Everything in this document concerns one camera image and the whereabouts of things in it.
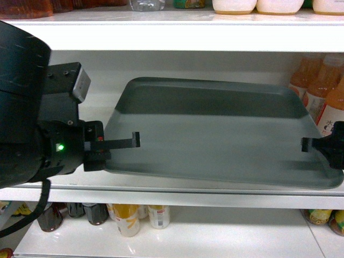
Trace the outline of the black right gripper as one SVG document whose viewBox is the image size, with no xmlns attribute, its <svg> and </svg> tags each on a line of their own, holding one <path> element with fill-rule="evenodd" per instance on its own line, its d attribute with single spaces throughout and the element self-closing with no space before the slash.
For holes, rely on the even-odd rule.
<svg viewBox="0 0 344 258">
<path fill-rule="evenodd" d="M 322 138 L 302 138 L 302 152 L 319 151 L 333 169 L 343 170 L 343 121 L 334 123 L 331 135 Z"/>
</svg>

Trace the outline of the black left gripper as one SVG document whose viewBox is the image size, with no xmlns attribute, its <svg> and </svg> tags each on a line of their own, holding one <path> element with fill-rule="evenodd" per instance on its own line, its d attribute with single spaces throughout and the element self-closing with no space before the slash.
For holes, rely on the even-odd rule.
<svg viewBox="0 0 344 258">
<path fill-rule="evenodd" d="M 40 171 L 46 177 L 72 174 L 80 165 L 84 171 L 103 170 L 111 157 L 108 150 L 140 147 L 140 132 L 129 139 L 104 140 L 101 121 L 79 118 L 79 103 L 72 95 L 79 62 L 48 67 L 39 111 L 39 123 L 47 139 L 48 154 Z"/>
</svg>

